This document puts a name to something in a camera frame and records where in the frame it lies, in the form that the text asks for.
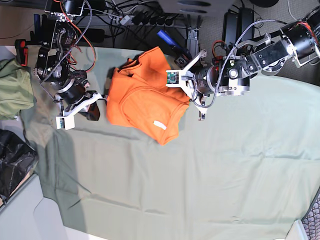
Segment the robot arm near clamp corner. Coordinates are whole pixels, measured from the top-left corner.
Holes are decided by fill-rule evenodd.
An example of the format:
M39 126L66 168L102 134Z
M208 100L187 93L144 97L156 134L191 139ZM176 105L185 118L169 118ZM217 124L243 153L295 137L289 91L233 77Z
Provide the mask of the robot arm near clamp corner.
M93 18L93 9L88 0L48 0L42 19L41 47L38 52L34 74L40 87L45 90L51 85L54 94L49 94L53 103L59 104L59 123L66 123L69 114L81 114L89 121L98 121L100 110L97 102L103 98L95 90L89 90L87 74L94 66L86 69L73 68L77 61L72 56L74 48L85 40Z

